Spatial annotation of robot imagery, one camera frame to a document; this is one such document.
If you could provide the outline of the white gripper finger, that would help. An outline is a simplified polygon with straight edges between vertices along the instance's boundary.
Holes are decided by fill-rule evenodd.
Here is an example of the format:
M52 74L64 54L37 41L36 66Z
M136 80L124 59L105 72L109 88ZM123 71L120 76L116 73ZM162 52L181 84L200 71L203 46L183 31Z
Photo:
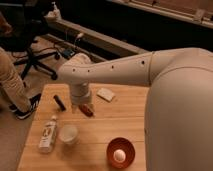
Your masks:
M88 103L88 108L92 113L95 113L94 105L92 103Z
M72 112L76 112L76 111L77 111L78 106L77 106L77 105L71 105L71 108L72 108Z

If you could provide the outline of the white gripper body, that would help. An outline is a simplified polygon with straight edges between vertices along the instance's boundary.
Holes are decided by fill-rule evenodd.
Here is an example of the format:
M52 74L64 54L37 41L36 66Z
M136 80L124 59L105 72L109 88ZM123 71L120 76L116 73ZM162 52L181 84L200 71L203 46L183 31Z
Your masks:
M90 104L92 100L92 92L89 88L89 84L71 84L70 99L73 108L77 108L82 104Z

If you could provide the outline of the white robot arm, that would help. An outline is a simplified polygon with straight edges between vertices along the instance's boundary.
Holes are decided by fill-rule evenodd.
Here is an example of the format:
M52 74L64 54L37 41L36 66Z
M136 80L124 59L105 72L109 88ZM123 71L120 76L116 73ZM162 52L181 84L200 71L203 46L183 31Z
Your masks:
M91 83L147 87L147 171L213 171L213 52L179 48L100 63L78 53L58 74L74 104L91 99Z

